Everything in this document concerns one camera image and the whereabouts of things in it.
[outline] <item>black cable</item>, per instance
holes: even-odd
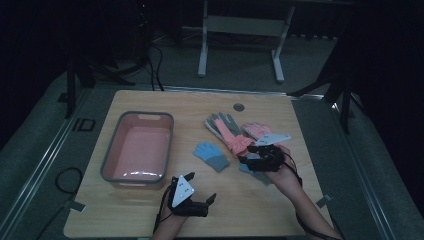
[[[78,179],[78,185],[75,187],[75,189],[73,189],[72,191],[69,191],[69,190],[66,190],[65,188],[63,188],[62,186],[60,186],[60,184],[59,184],[59,179],[62,177],[62,175],[64,174],[64,173],[67,173],[68,171],[76,171],[77,173],[78,173],[78,177],[79,177],[79,179]],[[63,192],[63,193],[67,193],[67,194],[71,194],[71,196],[68,198],[68,200],[66,201],[66,202],[68,202],[68,201],[70,201],[70,200],[72,200],[74,197],[75,197],[75,195],[77,194],[77,192],[78,192],[78,189],[79,189],[79,187],[80,187],[80,185],[81,185],[81,182],[82,182],[82,178],[83,178],[83,174],[82,174],[82,172],[81,172],[81,170],[79,170],[78,168],[76,168],[76,167],[69,167],[69,168],[66,168],[66,169],[64,169],[64,170],[62,170],[57,176],[56,176],[56,178],[55,178],[55,185],[56,185],[56,188],[57,189],[59,189],[59,191],[61,191],[61,192]],[[44,232],[47,230],[47,228],[50,226],[50,224],[56,219],[56,217],[57,216],[59,216],[59,214],[63,211],[63,209],[65,209],[65,205],[63,204],[57,211],[56,211],[56,213],[50,218],[50,220],[46,223],[46,225],[44,225],[44,227],[43,227],[43,229],[40,231],[40,233],[38,234],[38,236],[37,236],[37,238],[36,238],[36,240],[38,240],[38,239],[40,239],[41,238],[41,236],[44,234]]]
[[[290,154],[288,154],[288,153],[286,153],[286,152],[284,152],[283,151],[283,153],[284,153],[284,155],[286,155],[287,157],[289,157],[290,158],[290,160],[291,160],[291,162],[293,163],[293,167],[294,167],[294,171],[295,171],[295,173],[297,173],[297,166],[296,166],[296,162],[293,160],[293,158],[292,158],[292,156],[290,156]]]
[[[340,233],[340,235],[342,236],[342,239],[346,240],[347,238],[344,236],[339,224],[337,223],[336,219],[334,219],[334,217],[330,214],[330,218],[333,221],[334,225],[336,226],[336,228],[338,229],[338,232]]]
[[[168,192],[171,190],[171,186],[172,186],[172,185],[168,186],[168,187],[166,188],[165,192],[163,193],[162,200],[161,200],[161,202],[160,202],[160,206],[159,206],[159,212],[158,212],[158,214],[156,215],[156,221],[155,221],[155,226],[153,227],[153,233],[154,233],[154,232],[156,231],[156,229],[159,227],[159,223],[163,222],[164,220],[166,220],[168,217],[170,217],[170,216],[172,215],[172,213],[171,213],[171,214],[170,214],[169,216],[167,216],[165,219],[160,219],[160,218],[161,218],[161,216],[162,216],[163,204],[164,204],[164,202],[165,202],[166,195],[167,195],[167,194],[168,194]]]
[[[152,60],[149,58],[148,60],[150,69],[152,70],[152,72],[150,73],[150,84],[152,85],[152,91],[155,91],[155,82],[154,82],[154,70],[153,70],[153,64],[152,64]]]
[[[159,49],[158,47],[156,47],[155,45],[152,45],[152,47],[153,47],[154,49],[158,50],[158,52],[159,52],[159,54],[160,54],[159,63],[158,63],[158,66],[156,67],[156,71],[155,71],[155,73],[156,73],[156,81],[158,82],[158,85],[159,85],[159,87],[160,87],[160,90],[163,92],[163,91],[164,91],[164,89],[163,89],[162,83],[161,83],[160,78],[159,78],[159,69],[160,69],[160,66],[162,65],[163,53],[162,53],[162,50],[160,50],[160,49]]]
[[[316,232],[316,231],[312,230],[310,227],[308,227],[302,221],[302,219],[300,219],[300,217],[299,217],[299,215],[297,213],[296,213],[296,218],[297,218],[297,221],[299,222],[300,226],[303,228],[303,230],[305,230],[306,232],[314,235],[315,237],[319,237],[319,238],[325,239],[325,240],[340,240],[338,238],[331,237],[331,236],[328,236],[328,235],[325,235],[325,234],[322,234],[322,233],[319,233],[319,232]]]
[[[302,180],[302,178],[299,176],[299,174],[297,174],[297,171],[296,170],[294,170],[288,163],[286,163],[286,162],[283,162],[283,164],[286,166],[286,167],[288,167],[289,168],[289,170],[290,171],[292,171],[292,173],[294,173],[294,175],[296,176],[296,178],[297,178],[297,180],[299,181],[299,183],[300,183],[300,186],[303,186],[303,180]]]

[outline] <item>pink glove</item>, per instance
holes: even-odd
[[[245,123],[241,128],[255,140],[260,139],[265,134],[272,133],[270,127],[260,123]],[[281,143],[274,143],[274,145],[277,147],[284,147]]]
[[[224,143],[233,153],[234,157],[245,156],[247,153],[249,153],[247,151],[247,146],[254,142],[253,139],[247,138],[242,134],[234,136],[221,119],[215,119],[214,123],[218,128],[222,138],[224,139]]]

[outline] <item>hand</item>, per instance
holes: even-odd
[[[162,214],[160,224],[171,224],[171,225],[182,225],[187,220],[187,216],[174,215],[171,209],[168,208],[169,192],[166,194],[165,201],[163,203]]]
[[[282,145],[278,145],[278,147],[287,155],[285,163],[293,170],[296,170],[290,159],[290,150]],[[290,200],[292,200],[299,191],[303,191],[296,174],[284,164],[281,165],[281,168],[277,172],[263,172],[263,174]]]

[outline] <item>white stand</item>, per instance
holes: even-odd
[[[203,27],[202,27],[202,49],[200,51],[199,77],[206,76],[206,64],[208,58],[207,34],[210,32],[225,32],[238,34],[252,34],[279,37],[280,41],[275,50],[271,51],[272,62],[274,64],[275,76],[277,82],[284,82],[283,70],[280,62],[281,50],[284,40],[287,37],[287,31],[294,13],[295,7],[290,7],[286,19],[252,19],[208,15],[208,0],[203,1]]]

